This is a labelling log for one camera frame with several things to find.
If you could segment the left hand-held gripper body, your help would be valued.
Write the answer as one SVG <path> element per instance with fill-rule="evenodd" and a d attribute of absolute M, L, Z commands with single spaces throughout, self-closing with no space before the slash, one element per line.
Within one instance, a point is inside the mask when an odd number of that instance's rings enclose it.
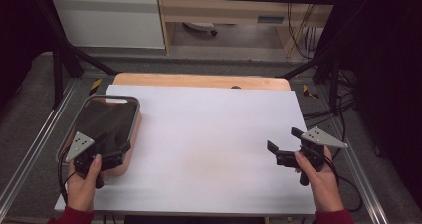
<path fill-rule="evenodd" d="M 95 137 L 77 131 L 65 162 L 72 162 L 76 172 L 87 175 L 95 156 L 99 154 L 102 157 L 101 171 L 107 176 L 121 176 L 123 175 L 123 154 L 120 151 L 122 144 L 123 136 L 115 131 L 108 134 L 107 143 L 103 145 L 95 145 Z"/>

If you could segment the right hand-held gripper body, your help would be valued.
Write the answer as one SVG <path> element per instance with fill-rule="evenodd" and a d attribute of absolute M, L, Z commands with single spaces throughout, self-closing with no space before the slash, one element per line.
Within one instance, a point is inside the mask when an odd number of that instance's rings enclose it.
<path fill-rule="evenodd" d="M 328 161 L 324 154 L 324 148 L 326 146 L 348 148 L 348 145 L 345 142 L 333 137 L 317 126 L 304 132 L 298 140 L 301 142 L 300 153 L 309 161 L 316 171 L 320 171 L 325 163 L 330 167 L 333 167 L 333 164 Z M 276 163 L 284 167 L 299 168 L 295 159 L 295 154 L 292 151 L 280 150 L 276 155 Z"/>

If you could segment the dark cloth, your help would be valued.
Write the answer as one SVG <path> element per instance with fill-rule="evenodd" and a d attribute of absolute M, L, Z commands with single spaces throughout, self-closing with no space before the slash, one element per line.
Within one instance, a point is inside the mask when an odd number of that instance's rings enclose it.
<path fill-rule="evenodd" d="M 139 114 L 140 103 L 135 97 L 92 96 L 85 100 L 71 128 L 71 139 L 77 131 L 89 137 L 107 132 L 123 136 L 131 143 L 131 136 Z"/>

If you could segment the pink basket with grey rim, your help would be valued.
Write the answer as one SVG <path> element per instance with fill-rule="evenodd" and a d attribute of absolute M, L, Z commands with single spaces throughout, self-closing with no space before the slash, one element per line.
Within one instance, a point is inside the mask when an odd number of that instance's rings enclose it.
<path fill-rule="evenodd" d="M 57 160 L 58 160 L 59 166 L 68 166 L 69 165 L 68 163 L 65 162 L 64 159 L 61 160 L 60 159 L 60 156 L 61 156 L 62 153 L 65 152 L 65 149 L 67 147 L 70 147 L 70 144 L 71 144 L 71 141 L 72 141 L 70 132 L 71 132 L 71 128 L 73 127 L 73 123 L 74 123 L 74 121 L 75 121 L 78 113 L 75 115 L 75 118 L 74 118 L 74 120 L 73 120 L 73 122 L 72 122 L 72 124 L 71 124 L 71 126 L 70 126 L 70 128 L 68 130 L 68 133 L 65 136 L 65 139 L 63 141 L 63 144 L 62 144 L 62 146 L 60 147 L 60 149 L 59 149 L 59 151 L 57 153 Z M 131 149 L 127 152 L 126 157 L 125 157 L 125 160 L 124 160 L 124 163 L 123 163 L 123 174 L 125 174 L 127 172 L 128 168 L 129 168 L 131 157 L 132 157 L 133 150 L 134 150 L 134 147 L 135 147 L 135 142 L 136 142 L 137 135 L 138 135 L 138 132 L 139 132 L 139 126 L 140 126 L 141 120 L 142 120 L 142 116 L 141 116 L 140 107 L 139 107 L 138 118 L 136 120 L 136 125 L 135 125 L 135 127 L 133 129 L 132 136 L 131 136 Z"/>

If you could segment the person's left hand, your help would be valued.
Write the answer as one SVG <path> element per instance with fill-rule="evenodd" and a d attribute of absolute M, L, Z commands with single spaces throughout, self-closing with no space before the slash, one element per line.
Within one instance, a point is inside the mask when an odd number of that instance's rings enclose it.
<path fill-rule="evenodd" d="M 80 176 L 75 166 L 70 163 L 68 174 L 68 202 L 67 205 L 75 210 L 91 212 L 94 208 L 96 180 L 101 173 L 102 157 L 97 154 L 89 168 L 88 174 Z"/>

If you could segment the person's right hand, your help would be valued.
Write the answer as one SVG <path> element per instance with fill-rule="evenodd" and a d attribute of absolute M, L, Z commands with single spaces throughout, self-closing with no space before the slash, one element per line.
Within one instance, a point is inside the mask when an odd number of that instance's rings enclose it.
<path fill-rule="evenodd" d="M 319 212 L 344 210 L 336 176 L 331 167 L 325 163 L 320 171 L 316 171 L 298 151 L 295 152 L 295 159 L 299 166 L 298 172 L 303 172 L 309 180 L 316 210 Z"/>

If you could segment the yellow and black tape piece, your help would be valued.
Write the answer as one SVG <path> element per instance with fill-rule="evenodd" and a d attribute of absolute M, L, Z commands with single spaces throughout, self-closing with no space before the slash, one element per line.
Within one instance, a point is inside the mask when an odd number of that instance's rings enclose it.
<path fill-rule="evenodd" d="M 102 79 L 95 79 L 94 80 L 94 82 L 93 82 L 93 84 L 90 88 L 90 91 L 89 91 L 89 96 L 92 96 L 96 93 L 96 91 L 97 91 L 98 87 L 100 86 L 101 82 L 102 82 Z"/>
<path fill-rule="evenodd" d="M 303 95 L 313 99 L 319 99 L 319 95 L 311 93 L 307 85 L 303 85 Z"/>

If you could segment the white board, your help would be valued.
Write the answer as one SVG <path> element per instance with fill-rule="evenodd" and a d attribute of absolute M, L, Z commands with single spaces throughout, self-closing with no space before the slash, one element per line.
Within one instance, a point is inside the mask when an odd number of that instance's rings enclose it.
<path fill-rule="evenodd" d="M 142 120 L 127 172 L 97 191 L 98 212 L 279 216 L 314 212 L 310 190 L 268 142 L 296 150 L 305 124 L 292 91 L 111 85 Z"/>

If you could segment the black curtain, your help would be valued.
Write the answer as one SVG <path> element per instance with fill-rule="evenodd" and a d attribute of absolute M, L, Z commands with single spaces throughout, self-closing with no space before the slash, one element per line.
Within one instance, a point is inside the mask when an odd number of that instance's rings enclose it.
<path fill-rule="evenodd" d="M 366 0 L 347 24 L 340 63 L 374 143 L 422 209 L 422 0 Z"/>
<path fill-rule="evenodd" d="M 26 78 L 32 61 L 50 50 L 44 25 L 34 0 L 0 0 L 0 110 Z"/>

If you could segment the wooden table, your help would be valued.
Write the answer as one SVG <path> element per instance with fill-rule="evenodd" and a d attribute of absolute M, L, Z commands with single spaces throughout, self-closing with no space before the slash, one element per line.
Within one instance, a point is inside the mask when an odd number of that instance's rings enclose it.
<path fill-rule="evenodd" d="M 224 88 L 239 87 L 249 90 L 289 91 L 291 86 L 285 79 L 238 76 L 208 76 L 186 74 L 138 74 L 121 73 L 115 76 L 114 85 L 167 86 Z"/>

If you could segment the white cabinet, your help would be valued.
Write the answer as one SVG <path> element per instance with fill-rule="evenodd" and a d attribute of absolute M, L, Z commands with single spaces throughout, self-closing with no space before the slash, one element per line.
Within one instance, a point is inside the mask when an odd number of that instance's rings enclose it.
<path fill-rule="evenodd" d="M 68 40 L 78 47 L 165 47 L 157 0 L 53 0 Z"/>

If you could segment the light wooden desk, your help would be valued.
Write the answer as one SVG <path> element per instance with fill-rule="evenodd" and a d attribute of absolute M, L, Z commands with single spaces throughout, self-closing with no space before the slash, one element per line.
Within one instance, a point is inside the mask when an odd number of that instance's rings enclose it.
<path fill-rule="evenodd" d="M 158 0 L 165 45 L 176 23 L 269 25 L 276 28 L 283 50 L 292 57 L 299 50 L 303 31 L 323 28 L 330 5 L 276 4 L 222 0 Z"/>

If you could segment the chair base with caster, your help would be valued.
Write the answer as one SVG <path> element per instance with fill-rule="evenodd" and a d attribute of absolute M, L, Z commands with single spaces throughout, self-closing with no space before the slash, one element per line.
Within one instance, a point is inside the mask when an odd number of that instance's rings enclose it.
<path fill-rule="evenodd" d="M 215 26 L 212 23 L 185 22 L 184 25 L 197 31 L 209 32 L 212 36 L 216 36 L 218 34 L 215 29 Z"/>

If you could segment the aluminium floor rail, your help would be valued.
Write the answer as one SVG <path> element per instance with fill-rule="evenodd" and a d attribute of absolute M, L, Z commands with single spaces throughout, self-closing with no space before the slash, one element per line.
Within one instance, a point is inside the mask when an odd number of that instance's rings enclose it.
<path fill-rule="evenodd" d="M 46 121 L 30 145 L 23 160 L 7 184 L 5 190 L 0 195 L 0 220 L 5 218 L 7 212 L 11 208 L 16 196 L 18 195 L 31 169 L 33 168 L 34 163 L 38 159 L 54 127 L 56 126 L 56 123 L 58 122 L 67 103 L 69 102 L 69 99 L 71 98 L 71 95 L 75 89 L 75 85 L 78 82 L 78 79 L 71 79 L 66 85 L 63 92 L 63 99 L 49 113 Z"/>
<path fill-rule="evenodd" d="M 389 224 L 389 220 L 370 180 L 370 165 L 377 160 L 370 138 L 358 111 L 350 109 L 328 122 L 331 133 L 344 137 L 349 145 L 339 153 L 335 164 L 346 182 L 340 183 L 340 191 L 346 207 L 352 210 L 357 224 Z"/>

